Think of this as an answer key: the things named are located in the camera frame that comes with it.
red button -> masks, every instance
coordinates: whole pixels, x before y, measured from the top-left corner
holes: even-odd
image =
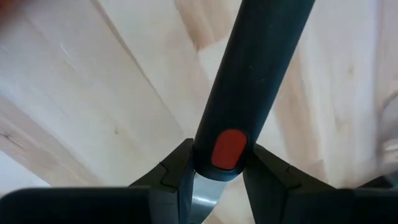
[[[220,169],[234,169],[246,143],[246,135],[242,131],[238,129],[223,131],[217,137],[211,163]]]

